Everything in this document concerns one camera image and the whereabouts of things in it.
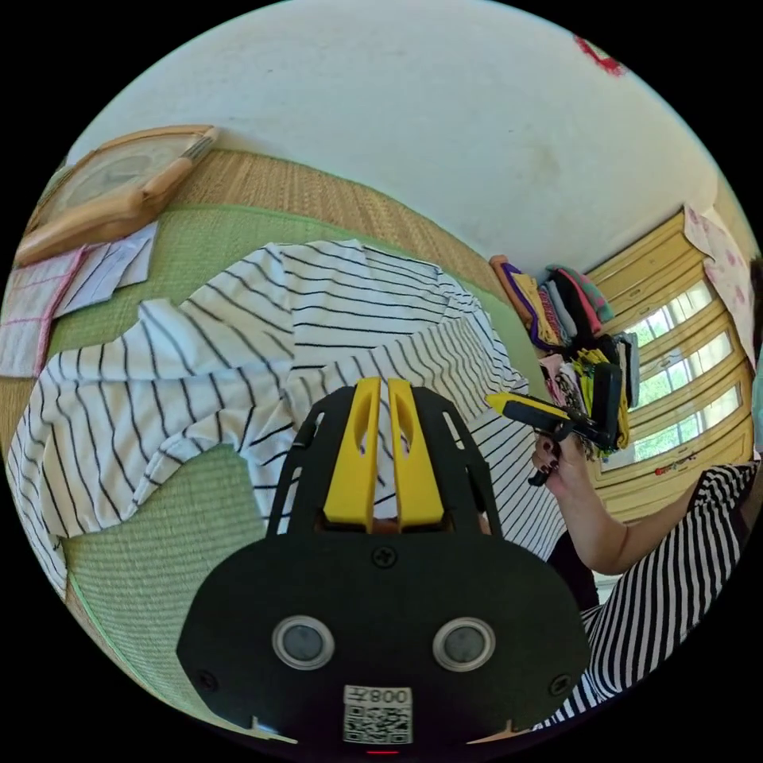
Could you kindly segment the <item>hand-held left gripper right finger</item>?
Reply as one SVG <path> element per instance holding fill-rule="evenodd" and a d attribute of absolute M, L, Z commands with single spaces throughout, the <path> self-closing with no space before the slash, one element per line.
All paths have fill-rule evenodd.
<path fill-rule="evenodd" d="M 388 397 L 399 531 L 434 527 L 443 520 L 444 509 L 413 388 L 391 378 Z"/>

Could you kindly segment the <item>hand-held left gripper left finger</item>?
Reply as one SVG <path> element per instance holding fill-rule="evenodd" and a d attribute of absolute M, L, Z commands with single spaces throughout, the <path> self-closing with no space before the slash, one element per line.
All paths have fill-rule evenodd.
<path fill-rule="evenodd" d="M 323 514 L 330 526 L 371 526 L 377 484 L 379 378 L 363 378 L 350 399 Z"/>

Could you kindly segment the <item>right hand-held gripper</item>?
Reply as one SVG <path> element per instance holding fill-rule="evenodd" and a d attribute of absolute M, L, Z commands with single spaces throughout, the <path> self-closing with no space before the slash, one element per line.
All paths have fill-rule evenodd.
<path fill-rule="evenodd" d="M 519 393 L 493 393 L 486 403 L 507 419 L 519 421 L 542 433 L 553 443 L 552 454 L 561 455 L 560 443 L 570 435 L 601 447 L 601 429 L 574 409 L 559 408 L 541 399 Z"/>

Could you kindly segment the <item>person's right hand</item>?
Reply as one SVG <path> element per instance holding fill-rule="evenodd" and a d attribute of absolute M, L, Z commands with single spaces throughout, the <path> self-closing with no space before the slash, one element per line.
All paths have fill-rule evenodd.
<path fill-rule="evenodd" d="M 576 434 L 570 434 L 560 443 L 547 435 L 537 435 L 532 461 L 546 477 L 545 486 L 563 512 L 593 506 L 596 495 L 583 445 Z"/>

